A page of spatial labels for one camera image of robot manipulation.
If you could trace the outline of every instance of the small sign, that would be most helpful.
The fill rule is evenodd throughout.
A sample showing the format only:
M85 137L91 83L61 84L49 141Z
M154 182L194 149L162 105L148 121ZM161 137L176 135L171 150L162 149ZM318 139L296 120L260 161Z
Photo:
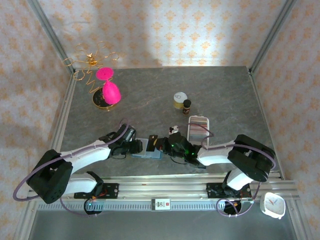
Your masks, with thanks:
M151 200L153 211L168 211L171 210L170 198L159 198Z

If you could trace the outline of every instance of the brown bottle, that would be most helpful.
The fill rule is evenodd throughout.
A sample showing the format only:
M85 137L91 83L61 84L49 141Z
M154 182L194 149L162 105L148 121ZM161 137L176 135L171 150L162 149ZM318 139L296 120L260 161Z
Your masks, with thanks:
M189 99L186 99L183 101L183 109L182 109L182 113L184 115L188 115L190 112L190 106L191 106L191 101Z

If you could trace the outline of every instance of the white alarm clock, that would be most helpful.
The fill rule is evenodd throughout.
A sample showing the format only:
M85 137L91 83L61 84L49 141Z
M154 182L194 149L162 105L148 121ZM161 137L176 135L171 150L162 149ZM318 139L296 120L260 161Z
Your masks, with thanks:
M286 203L281 196L267 192L261 197L260 209L266 215L281 219L286 212Z

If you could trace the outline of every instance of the patterned wallpaper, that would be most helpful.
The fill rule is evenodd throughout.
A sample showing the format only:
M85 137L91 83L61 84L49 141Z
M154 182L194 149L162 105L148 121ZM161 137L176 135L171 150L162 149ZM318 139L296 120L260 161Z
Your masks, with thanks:
M311 231L319 240L319 0L295 4L255 80L285 176L297 181Z
M114 68L149 68L249 67L285 0L39 2L69 57L79 43L89 53L106 41L120 54Z
M49 148L70 75L26 0L1 0L0 14L0 239L11 240L24 206L13 190Z

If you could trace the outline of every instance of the pink hourglass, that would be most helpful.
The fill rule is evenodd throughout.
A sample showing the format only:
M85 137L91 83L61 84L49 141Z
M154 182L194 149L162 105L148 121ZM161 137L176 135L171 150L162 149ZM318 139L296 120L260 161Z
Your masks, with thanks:
M101 81L105 81L102 88L102 95L107 104L116 104L121 100L121 93L117 85L109 79L114 75L114 71L110 67L100 68L95 76Z

